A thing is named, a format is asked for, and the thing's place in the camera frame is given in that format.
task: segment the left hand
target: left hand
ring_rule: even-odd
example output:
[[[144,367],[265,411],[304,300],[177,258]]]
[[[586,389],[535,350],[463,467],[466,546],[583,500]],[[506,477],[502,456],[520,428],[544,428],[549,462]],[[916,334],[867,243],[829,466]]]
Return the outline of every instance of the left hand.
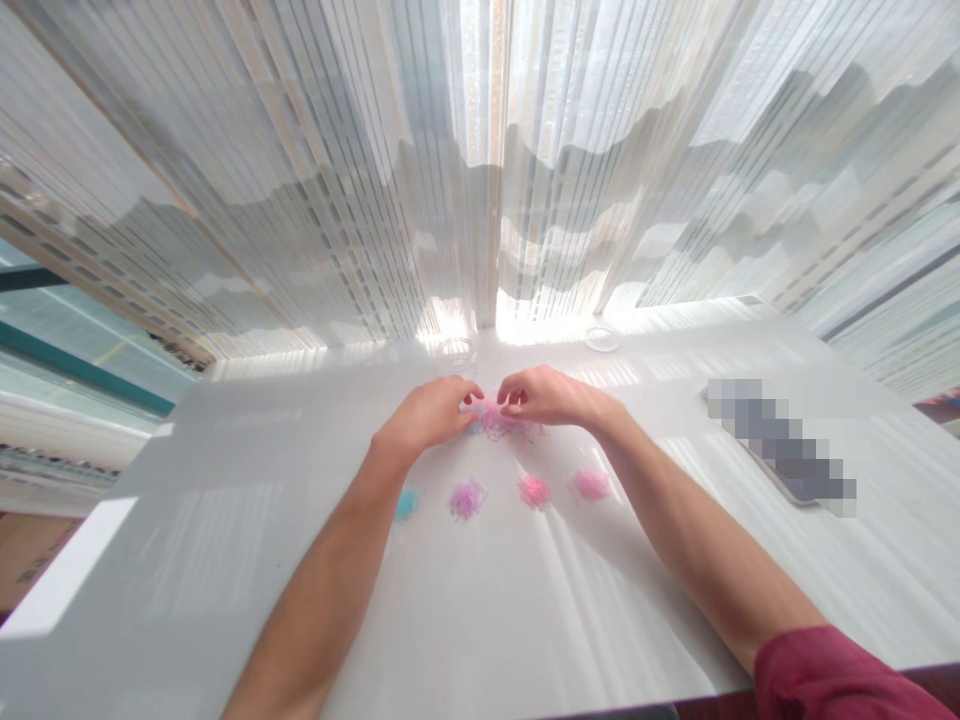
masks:
[[[482,400],[483,390],[459,375],[432,380],[407,395],[377,436],[419,457],[427,448],[460,435],[477,419],[474,412],[460,412],[460,402],[469,405],[471,396]]]

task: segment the right hand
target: right hand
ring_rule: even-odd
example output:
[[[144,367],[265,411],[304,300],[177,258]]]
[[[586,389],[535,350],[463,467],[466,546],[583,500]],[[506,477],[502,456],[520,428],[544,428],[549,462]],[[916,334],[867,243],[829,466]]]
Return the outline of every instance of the right hand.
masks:
[[[579,425],[587,430],[623,408],[602,390],[549,365],[527,368],[505,378],[497,404],[503,405],[500,413],[505,417],[544,425]]]

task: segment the forearm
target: forearm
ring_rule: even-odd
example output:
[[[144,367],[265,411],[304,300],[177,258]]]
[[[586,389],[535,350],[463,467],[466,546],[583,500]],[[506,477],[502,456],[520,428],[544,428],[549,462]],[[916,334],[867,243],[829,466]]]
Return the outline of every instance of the forearm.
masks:
[[[270,614],[224,720],[315,720],[360,629],[412,462],[374,437]]]
[[[767,640],[826,623],[773,558],[622,406],[588,429],[657,554],[747,672]]]

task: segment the pixelated phone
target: pixelated phone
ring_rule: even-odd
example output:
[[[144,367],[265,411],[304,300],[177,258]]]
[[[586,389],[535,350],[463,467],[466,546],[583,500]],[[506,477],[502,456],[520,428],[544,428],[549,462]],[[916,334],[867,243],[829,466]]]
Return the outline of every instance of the pixelated phone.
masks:
[[[725,399],[721,392],[719,384],[711,382],[700,391],[700,396],[709,406],[711,400]],[[816,441],[789,437],[791,434],[788,430],[790,421],[776,417],[775,413],[765,412],[759,393],[754,394],[757,397],[750,397],[750,390],[747,389],[742,393],[742,396],[736,398],[738,402],[738,426],[746,428],[749,431],[749,436],[737,437],[737,435],[744,435],[745,433],[734,434],[729,422],[721,422],[719,423],[720,426],[750,454],[750,457],[754,459],[760,469],[766,473],[767,477],[790,502],[801,506],[816,505],[817,496],[814,491],[818,486],[816,481],[816,463],[818,461],[815,457],[804,458],[802,449],[804,446],[811,447],[812,445],[815,447]],[[726,400],[729,403],[732,398],[726,398]],[[769,410],[769,408],[770,401],[766,404],[766,409]],[[780,457],[767,460],[750,447],[751,443],[756,445],[762,439],[770,440],[773,438],[779,438],[777,444],[784,454],[798,457]]]

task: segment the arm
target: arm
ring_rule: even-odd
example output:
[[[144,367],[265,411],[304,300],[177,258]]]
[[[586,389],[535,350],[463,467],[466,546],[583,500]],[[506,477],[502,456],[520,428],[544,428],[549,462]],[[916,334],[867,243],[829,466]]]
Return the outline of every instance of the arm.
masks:
[[[411,392],[370,441],[347,492],[267,619],[223,720],[314,720],[347,657],[380,570],[403,481],[420,454],[462,433],[483,397],[459,377]]]
[[[504,415],[579,425],[600,443],[651,544],[744,669],[787,630],[826,619],[762,547],[654,443],[623,404],[541,366],[503,381]]]

